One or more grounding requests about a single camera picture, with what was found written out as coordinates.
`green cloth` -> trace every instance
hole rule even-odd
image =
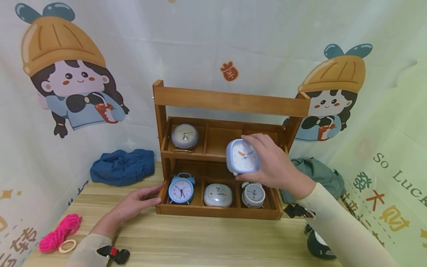
[[[317,159],[296,158],[291,162],[300,172],[323,185],[335,199],[339,199],[346,192],[341,174],[335,169],[331,170]],[[280,194],[286,204],[296,204],[295,197],[288,190],[281,189]]]

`blue cartoon shirt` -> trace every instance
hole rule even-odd
[[[298,129],[298,132],[295,136],[295,140],[303,141],[303,142],[318,142],[318,141],[325,141],[329,138],[335,137],[340,131],[341,131],[341,119],[338,115],[334,116],[333,122],[331,122],[330,126],[324,126],[322,129],[319,125],[314,125],[313,127],[309,129],[303,129],[300,127]]]
[[[110,117],[112,120],[123,121],[125,118],[125,112],[123,108],[114,101],[111,97],[102,92],[96,92],[96,94],[100,94],[104,97],[107,104],[113,106],[111,110]],[[95,108],[93,104],[87,104],[84,108],[79,112],[72,112],[67,107],[66,101],[68,97],[58,97],[58,96],[47,96],[46,102],[47,107],[57,115],[68,119],[73,130],[80,129],[85,126],[107,123],[105,119],[101,116],[98,110]]]

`fabric wall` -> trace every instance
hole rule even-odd
[[[346,181],[344,202],[401,266],[427,260],[427,27],[408,58],[397,87],[383,91],[376,111],[331,159]]]
[[[423,0],[24,4],[0,2],[0,265],[10,266],[21,265],[83,190],[102,153],[143,148],[160,160],[155,80],[280,97],[305,91],[310,118],[291,156],[327,163],[413,65],[404,51],[426,11]]]

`cartoon girl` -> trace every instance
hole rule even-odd
[[[311,98],[311,102],[308,117],[303,119],[296,140],[326,141],[347,127],[350,110],[365,81],[363,58],[371,51],[370,44],[355,46],[345,54],[336,44],[325,48],[324,55],[329,60],[314,68],[298,88]]]
[[[101,52],[90,37],[72,23],[74,11],[52,3],[43,15],[26,4],[15,7],[31,26],[22,40],[23,69],[38,91],[42,108],[52,112],[54,135],[100,123],[123,121],[129,109],[117,91]]]

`beige sleeve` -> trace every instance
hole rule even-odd
[[[371,233],[319,183],[298,204],[315,212],[306,218],[344,267],[398,266]]]
[[[65,267],[103,267],[107,266],[109,258],[97,253],[103,246],[111,246],[112,240],[103,235],[89,234],[76,247]]]

